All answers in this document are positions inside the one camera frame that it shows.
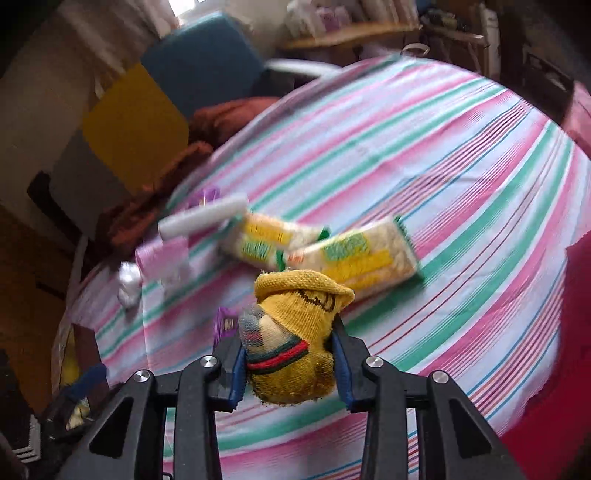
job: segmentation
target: wooden shelf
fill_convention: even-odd
[[[288,50],[318,50],[320,48],[353,48],[371,41],[383,40],[396,34],[421,30],[421,25],[400,23],[356,23],[327,33],[323,37],[296,38],[288,41],[279,48]]]

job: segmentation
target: white foam roller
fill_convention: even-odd
[[[164,241],[176,236],[189,236],[247,210],[248,197],[235,193],[163,218],[158,222],[158,231]]]

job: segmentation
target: wall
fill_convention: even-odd
[[[0,79],[0,204],[63,248],[68,241],[27,196],[39,170],[51,171],[94,87],[82,62],[45,22]]]

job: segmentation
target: blue cloth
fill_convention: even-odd
[[[252,96],[264,71],[237,25],[221,13],[171,33],[141,63],[186,118],[198,108]]]

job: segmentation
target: yellow cushion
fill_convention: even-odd
[[[94,154],[135,193],[187,146],[189,125],[141,63],[82,122]]]

